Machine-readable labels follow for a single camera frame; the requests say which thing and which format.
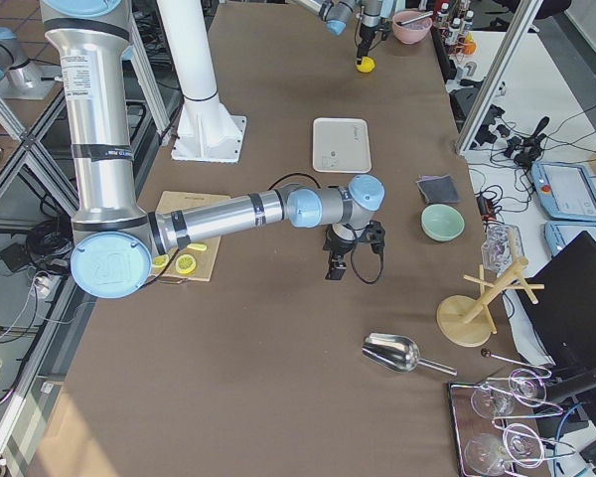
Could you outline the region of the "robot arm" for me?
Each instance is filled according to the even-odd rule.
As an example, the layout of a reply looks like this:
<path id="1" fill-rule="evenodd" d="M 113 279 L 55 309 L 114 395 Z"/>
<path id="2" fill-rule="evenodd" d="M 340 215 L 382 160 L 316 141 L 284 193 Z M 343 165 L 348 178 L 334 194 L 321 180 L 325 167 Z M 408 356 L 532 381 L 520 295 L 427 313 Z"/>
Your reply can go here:
<path id="1" fill-rule="evenodd" d="M 47 39 L 61 60 L 79 195 L 71 271 L 84 291 L 100 298 L 127 296 L 155 278 L 156 256 L 285 220 L 297 228 L 325 228 L 331 280 L 353 264 L 359 244 L 382 254 L 385 232 L 373 216 L 384 188 L 367 174 L 346 186 L 290 184 L 166 214 L 141 209 L 122 74 L 130 4 L 45 1 L 41 12 Z"/>
<path id="2" fill-rule="evenodd" d="M 395 10 L 395 1 L 297 0 L 294 4 L 316 15 L 326 24 L 327 30 L 336 36 L 342 35 L 347 23 L 358 14 L 357 31 L 354 33 L 354 39 L 358 40 L 356 69 L 364 74 L 374 70 L 375 61 L 370 57 L 373 41 L 376 36 L 379 36 L 380 41 L 387 38 L 391 30 L 390 19 Z"/>

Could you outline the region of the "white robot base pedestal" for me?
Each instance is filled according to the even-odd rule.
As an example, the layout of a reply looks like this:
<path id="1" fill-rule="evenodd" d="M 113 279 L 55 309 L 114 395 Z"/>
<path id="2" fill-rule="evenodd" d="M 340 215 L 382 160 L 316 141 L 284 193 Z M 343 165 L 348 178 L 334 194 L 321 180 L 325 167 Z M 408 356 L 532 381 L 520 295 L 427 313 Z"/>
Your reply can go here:
<path id="1" fill-rule="evenodd" d="M 234 164 L 246 118 L 221 102 L 201 3 L 162 1 L 159 9 L 184 97 L 172 158 Z"/>

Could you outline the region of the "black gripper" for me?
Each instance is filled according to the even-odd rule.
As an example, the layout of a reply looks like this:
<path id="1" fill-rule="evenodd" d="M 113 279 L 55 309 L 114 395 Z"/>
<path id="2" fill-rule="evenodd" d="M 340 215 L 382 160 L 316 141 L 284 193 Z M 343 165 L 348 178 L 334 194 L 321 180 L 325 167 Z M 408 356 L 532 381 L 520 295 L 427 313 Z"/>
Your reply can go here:
<path id="1" fill-rule="evenodd" d="M 342 279 L 342 262 L 347 253 L 352 251 L 361 237 L 361 231 L 352 228 L 348 224 L 328 225 L 325 231 L 323 251 L 328 255 L 327 280 Z"/>
<path id="2" fill-rule="evenodd" d="M 364 54 L 368 53 L 373 44 L 373 27 L 368 27 L 365 24 L 360 25 L 359 29 L 360 41 L 358 45 L 356 64 L 360 65 L 363 61 Z"/>

